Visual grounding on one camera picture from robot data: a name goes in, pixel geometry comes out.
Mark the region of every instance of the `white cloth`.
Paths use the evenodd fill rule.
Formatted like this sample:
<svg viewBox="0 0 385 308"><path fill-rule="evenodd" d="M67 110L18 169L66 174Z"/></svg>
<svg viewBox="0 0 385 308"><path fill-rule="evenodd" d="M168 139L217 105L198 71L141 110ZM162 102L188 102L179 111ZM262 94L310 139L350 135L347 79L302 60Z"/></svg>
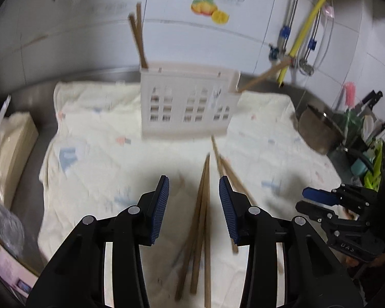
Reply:
<svg viewBox="0 0 385 308"><path fill-rule="evenodd" d="M190 272L182 300L175 302L174 295L204 160L212 152L210 138L143 140L139 84L59 83L54 107L58 131L40 172L45 211L38 244L44 256L50 259L85 215L115 216L167 175L170 194L160 236L154 246L141 248L150 305L203 307L203 258L197 295L189 294ZM245 92L227 135L216 138L258 206L288 220L297 215L295 204L306 186L331 190L341 183L329 159L311 150L294 124L288 96ZM211 154L212 306L238 307L248 248L232 254ZM105 298L113 306L110 263L107 254ZM278 273L278 303L283 304L282 267Z"/></svg>

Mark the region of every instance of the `chopstick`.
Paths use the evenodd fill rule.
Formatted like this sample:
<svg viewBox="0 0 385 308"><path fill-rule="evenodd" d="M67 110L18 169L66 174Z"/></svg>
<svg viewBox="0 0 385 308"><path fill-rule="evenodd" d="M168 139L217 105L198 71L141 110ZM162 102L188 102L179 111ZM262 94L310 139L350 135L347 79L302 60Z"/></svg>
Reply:
<svg viewBox="0 0 385 308"><path fill-rule="evenodd" d="M204 307L211 308L211 220L210 220L210 192L209 185L207 212L205 215L205 249L204 249Z"/></svg>
<svg viewBox="0 0 385 308"><path fill-rule="evenodd" d="M198 230L198 217L201 209L201 201L204 189L204 177L207 170L209 170L210 165L210 154L207 155L204 163L204 168L202 169L201 180L199 182L197 201L195 203L194 215L192 216L190 231L188 233L188 238L186 242L186 248L184 253L184 260L179 272L179 278L177 283L177 289L175 291L175 300L178 301L181 299L184 290L184 284L187 277L188 264L190 263L191 254L193 251L193 245L197 236Z"/></svg>
<svg viewBox="0 0 385 308"><path fill-rule="evenodd" d="M137 23L134 17L134 13L128 15L128 20L131 24L132 35L138 48L138 54L140 55L141 68L148 69L147 60L144 56L144 45L142 38L142 26L141 26L141 3L137 3Z"/></svg>
<svg viewBox="0 0 385 308"><path fill-rule="evenodd" d="M215 140L214 136L211 136L211 142L213 144L214 154L216 155L218 173L220 174L220 178L221 178L222 176L224 176L224 170L223 170L223 165L221 163L220 153L218 152L218 148L217 148L217 144L216 144L216 140ZM231 238L231 247L232 247L233 254L237 254L238 253L238 246L234 243L232 238Z"/></svg>
<svg viewBox="0 0 385 308"><path fill-rule="evenodd" d="M204 185L203 185L203 189L202 189L201 208L199 211L199 218L198 218L197 240L195 243L194 260L192 263L192 266L193 266L192 271L193 272L191 275L191 286L190 286L190 293L192 293L192 294L197 293L198 276L199 276L199 263L201 260L202 244L204 241L206 210L207 210L207 203L208 203L209 197L210 197L210 170L209 170L209 161L208 161L208 167L206 168L205 175L204 175Z"/></svg>
<svg viewBox="0 0 385 308"><path fill-rule="evenodd" d="M257 203L255 202L249 191L245 188L244 184L237 177L237 175L235 175L235 172L232 170L231 165L222 156L220 156L220 161L227 173L227 176L231 179L232 185L234 185L235 189L239 193L245 194L248 197L251 205L256 205Z"/></svg>
<svg viewBox="0 0 385 308"><path fill-rule="evenodd" d="M249 88L255 86L257 83L260 83L261 81L264 81L268 79L269 77L275 75L277 72L279 72L281 69L291 65L292 59L286 58L282 59L281 62L275 66L272 66L270 69L268 69L266 72L259 75L259 77L253 79L249 83L247 83L243 88L239 89L238 92L242 93L245 90L248 90Z"/></svg>

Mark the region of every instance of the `blue print on cloth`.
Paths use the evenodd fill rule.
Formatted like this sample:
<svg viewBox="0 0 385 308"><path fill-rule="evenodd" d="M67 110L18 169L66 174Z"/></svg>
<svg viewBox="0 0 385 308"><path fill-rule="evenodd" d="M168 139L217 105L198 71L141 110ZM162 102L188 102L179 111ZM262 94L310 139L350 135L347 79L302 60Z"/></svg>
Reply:
<svg viewBox="0 0 385 308"><path fill-rule="evenodd" d="M60 149L59 154L60 165L63 172L77 161L77 155L75 154L75 147L65 147Z"/></svg>

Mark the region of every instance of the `fruit decal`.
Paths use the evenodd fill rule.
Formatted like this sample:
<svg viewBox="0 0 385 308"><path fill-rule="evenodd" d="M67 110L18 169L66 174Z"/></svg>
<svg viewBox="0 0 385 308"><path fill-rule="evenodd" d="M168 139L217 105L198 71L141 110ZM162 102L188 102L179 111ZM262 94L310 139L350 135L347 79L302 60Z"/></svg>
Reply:
<svg viewBox="0 0 385 308"><path fill-rule="evenodd" d="M219 10L214 0L193 0L191 10L197 15L211 16L216 24L225 24L229 19L229 15Z"/></svg>

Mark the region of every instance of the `pink brush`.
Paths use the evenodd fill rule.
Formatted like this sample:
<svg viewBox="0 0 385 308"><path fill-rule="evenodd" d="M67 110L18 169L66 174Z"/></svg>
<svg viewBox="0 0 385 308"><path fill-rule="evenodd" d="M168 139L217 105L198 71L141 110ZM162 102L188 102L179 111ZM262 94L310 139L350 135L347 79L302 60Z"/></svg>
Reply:
<svg viewBox="0 0 385 308"><path fill-rule="evenodd" d="M342 144L345 146L347 142L347 136L348 136L348 125L349 125L349 113L351 112L351 108L353 108L355 103L355 92L356 92L356 85L353 82L347 82L344 84L345 89L345 105L347 107L346 109L346 123L345 123L345 129L344 129L344 140Z"/></svg>

